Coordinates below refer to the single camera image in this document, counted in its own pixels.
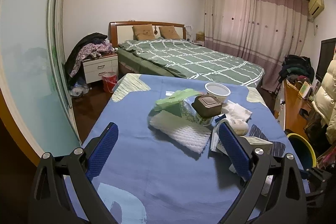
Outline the white tissue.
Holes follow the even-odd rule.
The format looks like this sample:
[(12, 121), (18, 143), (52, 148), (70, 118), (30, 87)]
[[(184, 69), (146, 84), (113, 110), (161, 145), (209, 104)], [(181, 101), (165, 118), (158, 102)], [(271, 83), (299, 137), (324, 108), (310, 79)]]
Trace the white tissue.
[(229, 119), (236, 119), (244, 122), (247, 122), (252, 116), (251, 111), (230, 100), (224, 102), (222, 106), (222, 113)]

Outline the right brown pillow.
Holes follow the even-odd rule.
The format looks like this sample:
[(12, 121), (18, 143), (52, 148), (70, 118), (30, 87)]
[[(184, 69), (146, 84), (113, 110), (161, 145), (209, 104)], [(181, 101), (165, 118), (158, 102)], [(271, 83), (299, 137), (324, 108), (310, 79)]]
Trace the right brown pillow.
[(164, 39), (180, 39), (174, 26), (160, 26), (159, 32)]

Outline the pile of clothes on cabinet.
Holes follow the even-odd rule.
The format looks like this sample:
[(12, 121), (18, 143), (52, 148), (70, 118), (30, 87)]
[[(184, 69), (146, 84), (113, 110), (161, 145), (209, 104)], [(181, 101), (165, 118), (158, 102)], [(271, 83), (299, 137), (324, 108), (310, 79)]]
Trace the pile of clothes on cabinet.
[(113, 47), (107, 41), (108, 36), (95, 32), (82, 38), (71, 51), (64, 65), (68, 86), (74, 86), (83, 60), (92, 53), (111, 53)]

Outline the brown pillow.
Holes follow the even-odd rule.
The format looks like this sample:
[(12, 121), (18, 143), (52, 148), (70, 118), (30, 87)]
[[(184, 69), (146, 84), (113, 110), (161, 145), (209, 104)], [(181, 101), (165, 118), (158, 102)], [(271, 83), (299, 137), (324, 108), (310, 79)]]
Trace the brown pillow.
[(132, 30), (137, 40), (154, 40), (155, 34), (151, 24), (133, 25)]
[(180, 39), (174, 26), (160, 26), (159, 32), (164, 39)]

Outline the brown plastic food box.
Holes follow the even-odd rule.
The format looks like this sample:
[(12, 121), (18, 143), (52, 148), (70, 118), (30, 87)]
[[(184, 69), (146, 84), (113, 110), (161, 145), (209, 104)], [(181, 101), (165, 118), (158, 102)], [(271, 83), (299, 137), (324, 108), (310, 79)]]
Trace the brown plastic food box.
[(222, 103), (210, 94), (197, 96), (191, 106), (205, 119), (217, 116), (222, 111)]

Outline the yellow rimmed trash bin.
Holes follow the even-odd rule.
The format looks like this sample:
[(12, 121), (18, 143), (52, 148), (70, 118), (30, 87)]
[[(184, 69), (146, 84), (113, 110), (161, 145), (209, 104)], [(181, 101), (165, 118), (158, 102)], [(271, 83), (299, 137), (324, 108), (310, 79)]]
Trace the yellow rimmed trash bin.
[(287, 135), (293, 149), (298, 156), (303, 169), (310, 169), (317, 166), (315, 151), (310, 143), (301, 135), (289, 133)]

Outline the white foam wrap sheet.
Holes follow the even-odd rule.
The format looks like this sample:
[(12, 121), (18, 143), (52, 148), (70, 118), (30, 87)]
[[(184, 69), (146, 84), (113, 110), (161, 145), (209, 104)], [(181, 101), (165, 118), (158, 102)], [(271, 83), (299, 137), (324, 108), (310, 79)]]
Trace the white foam wrap sheet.
[(197, 154), (202, 153), (211, 136), (208, 128), (165, 110), (153, 116), (149, 124)]

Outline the pink and white curtain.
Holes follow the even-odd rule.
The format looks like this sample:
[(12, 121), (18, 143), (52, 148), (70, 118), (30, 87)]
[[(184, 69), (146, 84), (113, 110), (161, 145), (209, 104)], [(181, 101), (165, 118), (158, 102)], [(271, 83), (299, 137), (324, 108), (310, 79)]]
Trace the pink and white curtain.
[(275, 91), (287, 55), (300, 55), (308, 0), (205, 0), (205, 46), (261, 66), (262, 88)]

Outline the green checked duvet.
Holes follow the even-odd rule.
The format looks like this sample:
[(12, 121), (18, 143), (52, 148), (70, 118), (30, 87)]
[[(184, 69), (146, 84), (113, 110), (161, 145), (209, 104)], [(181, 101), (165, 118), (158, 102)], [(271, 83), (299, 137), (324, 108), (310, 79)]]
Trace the green checked duvet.
[(264, 68), (183, 39), (126, 40), (119, 60), (141, 74), (257, 87)]

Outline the left brown pillow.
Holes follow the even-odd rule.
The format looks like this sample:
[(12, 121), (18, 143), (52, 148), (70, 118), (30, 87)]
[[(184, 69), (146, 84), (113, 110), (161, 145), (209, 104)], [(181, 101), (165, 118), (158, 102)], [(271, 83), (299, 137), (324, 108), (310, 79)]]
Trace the left brown pillow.
[(133, 25), (132, 30), (137, 40), (154, 40), (155, 34), (151, 24)]

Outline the green plastic bag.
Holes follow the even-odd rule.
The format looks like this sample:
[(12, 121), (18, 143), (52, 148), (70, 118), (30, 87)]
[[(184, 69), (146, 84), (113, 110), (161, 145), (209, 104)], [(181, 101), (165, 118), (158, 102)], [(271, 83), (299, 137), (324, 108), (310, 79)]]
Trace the green plastic bag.
[(213, 122), (213, 118), (201, 118), (201, 116), (192, 107), (197, 96), (203, 93), (194, 89), (177, 90), (171, 92), (170, 96), (159, 99), (155, 102), (153, 111), (156, 113), (165, 110), (175, 116), (181, 117), (190, 122), (194, 122), (203, 126), (209, 126)]

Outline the sliding wardrobe door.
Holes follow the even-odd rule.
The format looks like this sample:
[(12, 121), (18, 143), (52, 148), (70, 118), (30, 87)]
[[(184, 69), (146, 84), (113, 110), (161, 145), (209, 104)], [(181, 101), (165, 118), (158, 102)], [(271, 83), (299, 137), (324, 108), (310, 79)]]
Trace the sliding wardrobe door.
[(38, 155), (80, 145), (61, 74), (60, 0), (1, 0), (1, 92)]

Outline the black monitor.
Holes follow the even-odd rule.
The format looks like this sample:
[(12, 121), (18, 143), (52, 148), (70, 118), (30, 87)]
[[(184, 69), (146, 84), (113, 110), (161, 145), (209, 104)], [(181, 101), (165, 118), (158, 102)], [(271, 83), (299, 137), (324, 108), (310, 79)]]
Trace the black monitor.
[(315, 78), (322, 82), (329, 63), (332, 61), (333, 56), (335, 54), (335, 44), (336, 38), (326, 39), (321, 41), (321, 48), (319, 53), (319, 61), (315, 74)]

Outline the green white cardboard box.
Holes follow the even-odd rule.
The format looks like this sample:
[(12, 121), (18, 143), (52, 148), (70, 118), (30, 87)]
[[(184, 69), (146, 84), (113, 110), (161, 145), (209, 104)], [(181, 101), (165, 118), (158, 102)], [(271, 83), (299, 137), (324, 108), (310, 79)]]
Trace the green white cardboard box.
[(248, 143), (253, 148), (261, 148), (265, 153), (270, 154), (273, 147), (273, 143), (271, 141), (264, 140), (256, 136), (244, 136), (244, 138), (248, 140)]

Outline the wooden desk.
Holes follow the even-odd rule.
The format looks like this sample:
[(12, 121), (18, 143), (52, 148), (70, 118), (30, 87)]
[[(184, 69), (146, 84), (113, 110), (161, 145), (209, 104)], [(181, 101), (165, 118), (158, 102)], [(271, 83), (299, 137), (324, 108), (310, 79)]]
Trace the wooden desk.
[(307, 140), (308, 137), (304, 131), (307, 120), (299, 114), (301, 109), (310, 112), (311, 104), (302, 99), (298, 95), (298, 90), (284, 80), (280, 84), (275, 100), (274, 117), (286, 135), (296, 133)]

